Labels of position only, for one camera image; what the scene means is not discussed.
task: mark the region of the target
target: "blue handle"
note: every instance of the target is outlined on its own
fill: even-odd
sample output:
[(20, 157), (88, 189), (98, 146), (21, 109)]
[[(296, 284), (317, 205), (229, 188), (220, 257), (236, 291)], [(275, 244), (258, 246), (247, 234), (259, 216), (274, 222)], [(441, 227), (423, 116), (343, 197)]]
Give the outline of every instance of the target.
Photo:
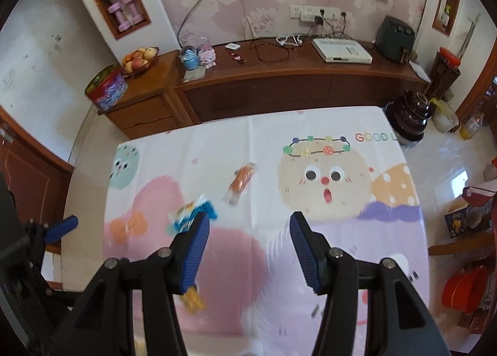
[(76, 227), (78, 227), (78, 218), (74, 215), (67, 217), (61, 222), (54, 224), (47, 230), (45, 234), (45, 244), (53, 244), (57, 240), (60, 240), (70, 231), (73, 231)]

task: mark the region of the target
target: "wooden tv stand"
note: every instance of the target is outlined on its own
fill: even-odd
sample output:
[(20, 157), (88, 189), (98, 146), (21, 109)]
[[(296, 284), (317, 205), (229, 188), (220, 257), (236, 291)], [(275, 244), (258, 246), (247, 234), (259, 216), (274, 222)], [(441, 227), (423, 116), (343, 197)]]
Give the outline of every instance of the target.
[[(405, 90), (424, 91), (427, 85), (408, 64), (390, 62), (375, 48), (369, 49), (370, 65), (326, 63), (310, 41), (290, 50), (288, 60), (264, 63), (256, 49), (250, 49), (250, 41), (240, 45), (236, 53), (246, 63), (233, 60), (232, 51), (218, 46), (217, 65), (206, 70), (205, 78), (176, 85), (193, 120), (332, 106), (384, 106)], [(260, 46), (258, 52), (264, 60), (287, 56), (273, 45)]]
[(123, 98), (105, 114), (131, 139), (233, 116), (333, 106), (384, 106), (405, 90), (424, 91), (426, 82), (409, 65), (400, 66), (369, 49), (373, 63), (325, 63), (311, 42), (290, 50), (240, 43), (243, 64), (232, 51), (215, 47), (216, 63), (205, 78), (183, 83), (178, 51), (128, 80)]

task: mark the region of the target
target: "metal screw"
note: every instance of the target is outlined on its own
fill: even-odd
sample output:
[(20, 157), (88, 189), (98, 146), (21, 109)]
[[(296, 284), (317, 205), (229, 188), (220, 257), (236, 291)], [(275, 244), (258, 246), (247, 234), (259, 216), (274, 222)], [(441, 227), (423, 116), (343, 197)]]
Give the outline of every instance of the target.
[(328, 251), (328, 253), (333, 257), (333, 258), (340, 258), (340, 257), (343, 257), (344, 256), (344, 252), (339, 249), (339, 248), (330, 248), (330, 250)]
[(392, 258), (385, 258), (381, 263), (387, 269), (393, 269), (396, 266), (396, 263)]
[(162, 247), (157, 251), (157, 255), (161, 258), (167, 258), (172, 255), (172, 251), (169, 247)]
[(117, 266), (117, 259), (115, 258), (109, 258), (107, 259), (107, 261), (105, 261), (103, 263), (103, 265), (107, 268), (107, 269), (113, 269)]

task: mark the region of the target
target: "tablecloth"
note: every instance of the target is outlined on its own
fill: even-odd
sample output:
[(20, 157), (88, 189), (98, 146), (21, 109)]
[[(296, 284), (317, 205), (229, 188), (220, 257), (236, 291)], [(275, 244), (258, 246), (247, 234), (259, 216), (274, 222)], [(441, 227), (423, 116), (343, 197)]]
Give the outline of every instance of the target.
[[(223, 196), (250, 162), (257, 170), (231, 206)], [(123, 143), (110, 175), (104, 256), (133, 261), (167, 246), (171, 215), (202, 194), (219, 218), (196, 279), (207, 308), (191, 315), (176, 304), (185, 332), (250, 336), (271, 356), (311, 354), (325, 297), (305, 284), (288, 230), (295, 210), (356, 259), (394, 258), (428, 304), (424, 222), (380, 108), (246, 116)], [(139, 296), (134, 313), (141, 318)], [(354, 354), (364, 347), (366, 319), (360, 292)]]

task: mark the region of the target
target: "shelf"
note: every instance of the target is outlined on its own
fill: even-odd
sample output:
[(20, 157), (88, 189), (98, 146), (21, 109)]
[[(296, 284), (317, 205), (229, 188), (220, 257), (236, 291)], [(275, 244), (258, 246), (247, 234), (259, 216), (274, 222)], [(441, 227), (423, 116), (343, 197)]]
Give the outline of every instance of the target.
[[(454, 26), (454, 22), (456, 21), (457, 10), (459, 9), (459, 1), (460, 0), (438, 0), (438, 7), (435, 13), (435, 18), (433, 19), (432, 28), (440, 31), (447, 36), (450, 36), (452, 27)], [(441, 19), (446, 5), (450, 6), (449, 21), (447, 23), (447, 26), (443, 24)]]
[(116, 40), (151, 23), (141, 0), (95, 0)]

